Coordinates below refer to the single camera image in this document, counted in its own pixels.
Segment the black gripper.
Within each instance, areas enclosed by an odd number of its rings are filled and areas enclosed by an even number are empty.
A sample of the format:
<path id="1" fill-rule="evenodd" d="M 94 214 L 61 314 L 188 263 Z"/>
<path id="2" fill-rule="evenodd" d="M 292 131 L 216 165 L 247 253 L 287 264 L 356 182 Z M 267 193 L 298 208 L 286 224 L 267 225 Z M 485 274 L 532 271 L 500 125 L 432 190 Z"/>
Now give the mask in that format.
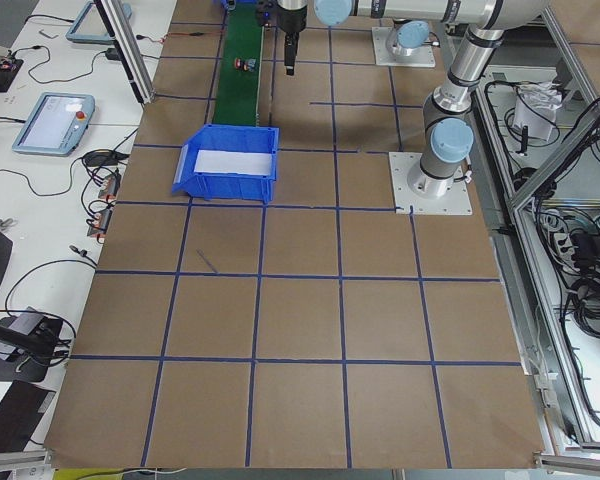
<path id="1" fill-rule="evenodd" d="M 307 0 L 278 0 L 278 26 L 286 33 L 284 67 L 288 76 L 295 75 L 299 33 L 306 28 Z"/>

